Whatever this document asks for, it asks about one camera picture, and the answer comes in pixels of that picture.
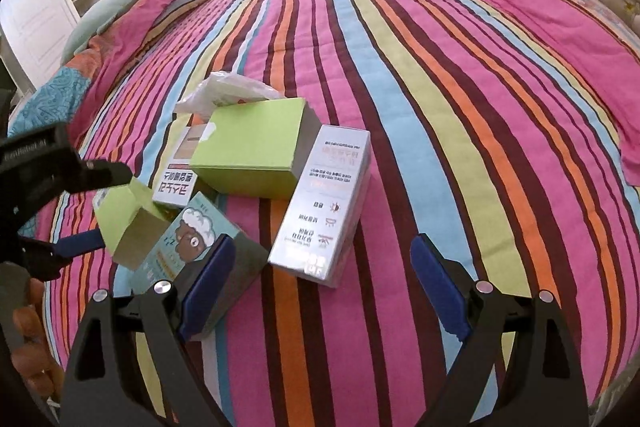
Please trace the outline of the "left hand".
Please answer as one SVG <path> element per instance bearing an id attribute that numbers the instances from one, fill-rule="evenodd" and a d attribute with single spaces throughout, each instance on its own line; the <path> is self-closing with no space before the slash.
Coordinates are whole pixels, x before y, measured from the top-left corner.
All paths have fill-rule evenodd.
<path id="1" fill-rule="evenodd" d="M 51 355 L 41 311 L 44 284 L 29 280 L 28 305 L 13 311 L 12 321 L 23 337 L 21 347 L 11 349 L 14 369 L 24 383 L 43 400 L 60 401 L 64 384 L 64 371 Z"/>

